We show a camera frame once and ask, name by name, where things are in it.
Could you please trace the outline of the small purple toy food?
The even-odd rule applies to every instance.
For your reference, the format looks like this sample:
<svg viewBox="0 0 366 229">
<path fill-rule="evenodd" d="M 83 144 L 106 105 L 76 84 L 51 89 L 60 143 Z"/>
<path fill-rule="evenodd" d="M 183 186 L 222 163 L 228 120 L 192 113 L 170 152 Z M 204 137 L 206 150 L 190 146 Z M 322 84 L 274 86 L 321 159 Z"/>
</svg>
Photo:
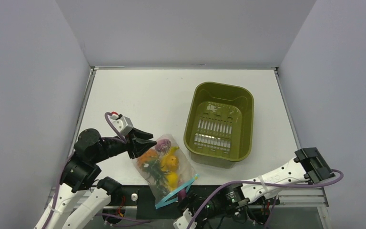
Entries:
<svg viewBox="0 0 366 229">
<path fill-rule="evenodd" d="M 178 185 L 182 186 L 184 184 L 184 181 L 182 179 L 179 180 Z M 178 191 L 177 193 L 177 198 L 178 201 L 181 202 L 182 200 L 184 200 L 186 198 L 187 194 L 186 194 L 186 190 L 185 188 L 182 188 L 181 190 Z"/>
</svg>

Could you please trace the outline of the orange toy pineapple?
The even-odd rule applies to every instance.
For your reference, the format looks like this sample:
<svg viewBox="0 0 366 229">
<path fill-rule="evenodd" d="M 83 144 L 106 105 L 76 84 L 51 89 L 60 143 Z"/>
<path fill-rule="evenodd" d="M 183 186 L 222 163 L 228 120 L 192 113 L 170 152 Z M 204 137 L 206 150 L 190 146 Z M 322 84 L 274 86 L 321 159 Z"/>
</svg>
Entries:
<svg viewBox="0 0 366 229">
<path fill-rule="evenodd" d="M 149 149 L 142 156 L 136 159 L 136 165 L 142 177 L 148 182 L 151 188 L 160 195 L 169 193 L 166 187 L 166 172 L 162 171 L 160 158 L 154 149 Z"/>
</svg>

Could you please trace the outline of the purple red onion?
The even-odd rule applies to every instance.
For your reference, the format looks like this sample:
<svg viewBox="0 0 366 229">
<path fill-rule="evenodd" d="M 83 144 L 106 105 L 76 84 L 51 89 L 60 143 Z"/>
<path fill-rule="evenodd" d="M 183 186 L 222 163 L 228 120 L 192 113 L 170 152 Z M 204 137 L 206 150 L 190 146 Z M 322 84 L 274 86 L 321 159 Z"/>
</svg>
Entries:
<svg viewBox="0 0 366 229">
<path fill-rule="evenodd" d="M 171 146 L 171 141 L 167 138 L 164 138 L 157 141 L 155 150 L 161 154 L 166 154 L 170 150 Z"/>
</svg>

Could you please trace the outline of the clear zip top bag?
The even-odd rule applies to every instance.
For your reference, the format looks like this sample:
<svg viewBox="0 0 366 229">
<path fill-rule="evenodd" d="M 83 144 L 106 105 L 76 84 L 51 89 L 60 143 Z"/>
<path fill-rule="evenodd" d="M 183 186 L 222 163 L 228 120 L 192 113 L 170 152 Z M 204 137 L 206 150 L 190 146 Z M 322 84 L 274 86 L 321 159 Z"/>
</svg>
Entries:
<svg viewBox="0 0 366 229">
<path fill-rule="evenodd" d="M 160 209 L 177 202 L 178 193 L 188 192 L 200 175 L 171 134 L 162 135 L 156 142 L 135 159 L 135 167 L 155 197 L 155 209 Z"/>
</svg>

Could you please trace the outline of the yellow toy banana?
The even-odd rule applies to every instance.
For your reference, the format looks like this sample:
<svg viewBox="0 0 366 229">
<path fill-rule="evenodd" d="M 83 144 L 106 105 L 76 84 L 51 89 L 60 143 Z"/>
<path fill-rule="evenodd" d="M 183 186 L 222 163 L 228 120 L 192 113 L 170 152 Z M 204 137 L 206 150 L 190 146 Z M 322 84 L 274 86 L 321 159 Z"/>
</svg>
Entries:
<svg viewBox="0 0 366 229">
<path fill-rule="evenodd" d="M 173 146 L 170 150 L 163 156 L 160 161 L 161 170 L 164 172 L 176 172 L 179 168 L 180 161 L 178 156 L 175 155 L 176 151 L 180 148 L 178 146 Z"/>
</svg>

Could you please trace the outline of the olive green plastic basket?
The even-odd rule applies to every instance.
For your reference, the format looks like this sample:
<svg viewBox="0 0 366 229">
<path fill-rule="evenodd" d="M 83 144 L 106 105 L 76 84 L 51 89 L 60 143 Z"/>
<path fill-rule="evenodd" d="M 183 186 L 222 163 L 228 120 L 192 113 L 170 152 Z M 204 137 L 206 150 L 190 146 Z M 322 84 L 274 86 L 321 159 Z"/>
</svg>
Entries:
<svg viewBox="0 0 366 229">
<path fill-rule="evenodd" d="M 252 149 L 254 97 L 247 89 L 204 82 L 194 91 L 183 141 L 196 163 L 232 168 Z"/>
</svg>

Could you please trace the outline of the yellow toy pear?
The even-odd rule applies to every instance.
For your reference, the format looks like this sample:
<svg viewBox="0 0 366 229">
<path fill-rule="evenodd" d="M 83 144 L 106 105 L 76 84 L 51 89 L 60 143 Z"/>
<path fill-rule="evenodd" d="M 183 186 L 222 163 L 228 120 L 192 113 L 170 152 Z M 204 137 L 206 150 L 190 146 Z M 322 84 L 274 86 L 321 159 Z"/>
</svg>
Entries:
<svg viewBox="0 0 366 229">
<path fill-rule="evenodd" d="M 169 172 L 165 175 L 166 185 L 170 191 L 178 188 L 179 185 L 179 175 L 176 172 Z"/>
</svg>

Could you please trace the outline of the small orange toy fruit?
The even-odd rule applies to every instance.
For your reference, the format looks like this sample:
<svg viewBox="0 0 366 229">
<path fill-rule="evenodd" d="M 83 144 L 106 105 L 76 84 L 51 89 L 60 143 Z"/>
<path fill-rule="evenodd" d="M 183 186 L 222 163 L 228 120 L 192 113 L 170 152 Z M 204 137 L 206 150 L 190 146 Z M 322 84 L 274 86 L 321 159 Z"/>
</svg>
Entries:
<svg viewBox="0 0 366 229">
<path fill-rule="evenodd" d="M 180 165 L 179 158 L 175 155 L 169 155 L 165 158 L 165 166 L 169 171 L 177 171 Z"/>
</svg>

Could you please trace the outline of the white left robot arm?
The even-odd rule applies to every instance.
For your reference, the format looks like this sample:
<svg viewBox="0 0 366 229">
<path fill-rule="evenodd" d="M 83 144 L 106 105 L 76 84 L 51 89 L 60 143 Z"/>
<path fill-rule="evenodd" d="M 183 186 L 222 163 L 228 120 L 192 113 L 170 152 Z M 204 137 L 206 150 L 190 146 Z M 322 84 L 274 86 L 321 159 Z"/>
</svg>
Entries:
<svg viewBox="0 0 366 229">
<path fill-rule="evenodd" d="M 153 135 L 133 128 L 122 140 L 102 137 L 98 130 L 82 131 L 74 144 L 55 193 L 36 224 L 37 229 L 82 229 L 111 201 L 120 196 L 122 185 L 111 177 L 98 179 L 99 162 L 128 153 L 130 159 L 142 156 L 157 144 Z"/>
</svg>

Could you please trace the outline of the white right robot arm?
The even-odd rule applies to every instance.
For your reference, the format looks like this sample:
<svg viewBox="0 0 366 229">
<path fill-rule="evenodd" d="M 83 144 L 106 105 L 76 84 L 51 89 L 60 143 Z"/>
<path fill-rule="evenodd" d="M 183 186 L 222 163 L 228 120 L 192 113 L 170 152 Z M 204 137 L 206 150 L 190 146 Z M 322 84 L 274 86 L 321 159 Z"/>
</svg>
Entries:
<svg viewBox="0 0 366 229">
<path fill-rule="evenodd" d="M 227 182 L 206 198 L 190 192 L 179 204 L 182 216 L 177 224 L 194 226 L 219 215 L 231 217 L 253 203 L 275 197 L 284 188 L 325 187 L 335 182 L 335 173 L 317 148 L 302 148 L 279 168 L 252 179 Z"/>
</svg>

